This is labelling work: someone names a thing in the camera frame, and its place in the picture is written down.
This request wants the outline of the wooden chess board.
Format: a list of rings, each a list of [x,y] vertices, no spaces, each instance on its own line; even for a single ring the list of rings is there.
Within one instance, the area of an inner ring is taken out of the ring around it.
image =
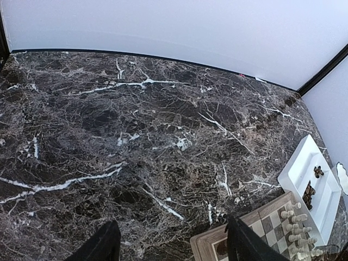
[[[299,203],[292,192],[287,192],[266,205],[241,217],[265,243],[279,253],[275,229],[280,225],[277,211],[287,202]],[[306,221],[308,215],[303,213],[295,216],[295,221]],[[226,225],[213,228],[190,239],[195,260],[228,260]]]

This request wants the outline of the white divided plastic tray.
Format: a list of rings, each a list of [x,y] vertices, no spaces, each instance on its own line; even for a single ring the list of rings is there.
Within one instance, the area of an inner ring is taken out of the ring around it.
[[[277,178],[285,192],[291,191],[308,215],[305,226],[317,238],[315,246],[328,244],[337,214],[341,189],[311,135],[304,137]]]

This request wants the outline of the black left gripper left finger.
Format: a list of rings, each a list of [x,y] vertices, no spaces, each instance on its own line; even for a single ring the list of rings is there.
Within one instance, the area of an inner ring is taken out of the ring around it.
[[[120,260],[121,232],[115,220],[106,222],[65,260]]]

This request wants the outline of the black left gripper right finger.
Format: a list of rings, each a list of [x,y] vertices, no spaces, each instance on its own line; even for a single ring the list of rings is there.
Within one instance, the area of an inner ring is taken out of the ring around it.
[[[239,218],[235,218],[234,216],[228,217],[227,234],[227,252],[229,261],[288,260],[288,258],[276,252],[265,243]]]

